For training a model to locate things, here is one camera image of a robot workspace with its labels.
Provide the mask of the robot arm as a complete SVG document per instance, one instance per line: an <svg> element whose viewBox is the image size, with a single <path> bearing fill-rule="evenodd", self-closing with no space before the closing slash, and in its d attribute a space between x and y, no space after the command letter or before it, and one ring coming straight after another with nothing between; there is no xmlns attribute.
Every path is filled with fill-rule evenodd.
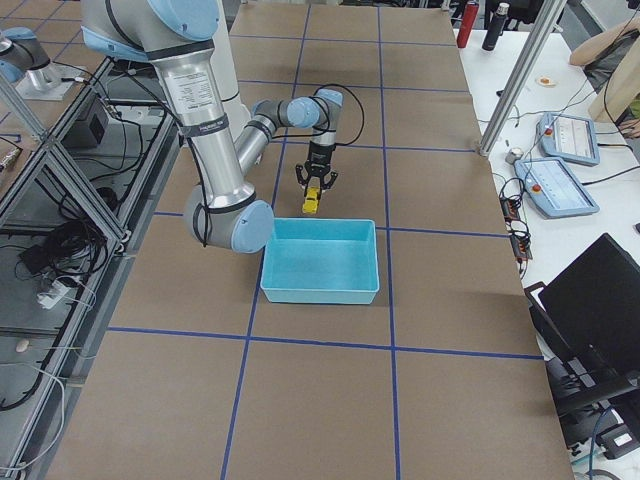
<svg viewBox="0 0 640 480"><path fill-rule="evenodd" d="M297 174L301 185L312 178L331 188L330 172L343 96L320 88L311 97L263 100L245 125L236 115L239 100L223 98L218 87L237 92L222 5L218 1L84 1L85 44L105 56L153 66L192 151L200 175L185 208L192 236L205 246L239 253L261 250L271 237L274 214L257 199L245 179L278 129L310 128L308 157Z"/></svg>

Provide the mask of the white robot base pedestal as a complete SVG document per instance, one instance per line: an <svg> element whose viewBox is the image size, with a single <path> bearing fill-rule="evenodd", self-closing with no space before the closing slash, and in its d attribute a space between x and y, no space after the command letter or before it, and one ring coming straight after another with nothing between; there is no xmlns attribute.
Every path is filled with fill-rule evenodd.
<svg viewBox="0 0 640 480"><path fill-rule="evenodd" d="M240 96L224 4L221 0L217 0L216 5L218 7L219 20L217 30L212 37L214 53L210 63L222 106L229 120L232 138L236 140L245 124L250 120L251 115Z"/></svg>

